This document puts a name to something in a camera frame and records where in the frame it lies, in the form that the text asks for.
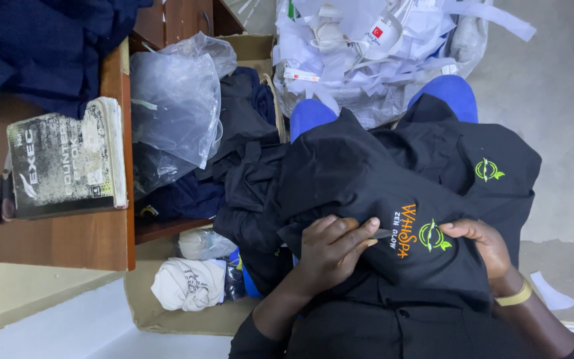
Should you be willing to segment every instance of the finger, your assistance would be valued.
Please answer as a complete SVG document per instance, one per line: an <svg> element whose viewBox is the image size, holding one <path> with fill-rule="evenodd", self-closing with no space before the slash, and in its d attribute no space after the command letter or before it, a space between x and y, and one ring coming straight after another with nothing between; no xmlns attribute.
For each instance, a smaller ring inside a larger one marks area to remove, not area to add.
<svg viewBox="0 0 574 359"><path fill-rule="evenodd" d="M323 218L319 218L315 220L310 226L308 226L305 231L308 233L321 233L324 231L329 225L337 221L339 218L334 215L326 216Z"/></svg>
<svg viewBox="0 0 574 359"><path fill-rule="evenodd" d="M355 259L357 261L358 257L362 254L362 251L359 252L357 250L358 247L360 247L364 242L369 241L371 236L379 227L379 219L371 218L365 222L365 224L360 226L360 228L345 234L342 238L332 243L330 250L339 260L349 256L348 259Z"/></svg>
<svg viewBox="0 0 574 359"><path fill-rule="evenodd" d="M462 218L452 223L445 223L438 226L440 231L453 238L466 237L476 241L482 241L493 232L492 227L484 222Z"/></svg>
<svg viewBox="0 0 574 359"><path fill-rule="evenodd" d="M320 233L320 237L323 243L331 244L350 231L358 228L359 226L360 225L355 218L339 218L334 223L325 228Z"/></svg>

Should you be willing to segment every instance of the wooden shelf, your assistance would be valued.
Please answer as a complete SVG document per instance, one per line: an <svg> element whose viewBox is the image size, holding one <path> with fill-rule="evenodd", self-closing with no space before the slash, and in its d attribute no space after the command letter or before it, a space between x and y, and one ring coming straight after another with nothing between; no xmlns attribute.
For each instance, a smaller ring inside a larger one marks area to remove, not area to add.
<svg viewBox="0 0 574 359"><path fill-rule="evenodd" d="M151 223L135 218L135 241L137 245L139 245L157 240L161 237L178 234L188 229L202 227L213 222L211 219L180 218L165 223Z"/></svg>

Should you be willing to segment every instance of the gray floor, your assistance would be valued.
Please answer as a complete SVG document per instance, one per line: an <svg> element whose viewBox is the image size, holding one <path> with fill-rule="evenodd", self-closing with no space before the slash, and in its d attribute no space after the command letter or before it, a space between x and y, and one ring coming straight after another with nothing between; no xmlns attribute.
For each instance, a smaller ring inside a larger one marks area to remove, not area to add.
<svg viewBox="0 0 574 359"><path fill-rule="evenodd" d="M491 24L487 53L469 76L480 120L520 134L543 159L522 230L521 270L541 270L574 298L574 1L497 0L538 29L524 43ZM556 312L574 322L574 308Z"/></svg>

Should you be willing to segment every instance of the navy blue garment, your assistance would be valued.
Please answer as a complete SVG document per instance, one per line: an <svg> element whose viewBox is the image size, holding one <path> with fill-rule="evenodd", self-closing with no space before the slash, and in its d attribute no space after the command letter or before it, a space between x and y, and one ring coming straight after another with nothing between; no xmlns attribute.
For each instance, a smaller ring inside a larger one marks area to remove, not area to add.
<svg viewBox="0 0 574 359"><path fill-rule="evenodd" d="M199 182L194 172L190 172L139 201L137 213L153 216L157 222L179 217L211 218L218 212L224 197L223 184Z"/></svg>
<svg viewBox="0 0 574 359"><path fill-rule="evenodd" d="M152 0L0 0L0 90L81 118L99 68Z"/></svg>
<svg viewBox="0 0 574 359"><path fill-rule="evenodd" d="M253 68L239 66L232 76L248 75L251 79L250 104L268 124L276 125L276 112L274 108L274 95L269 85L261 84L258 71Z"/></svg>

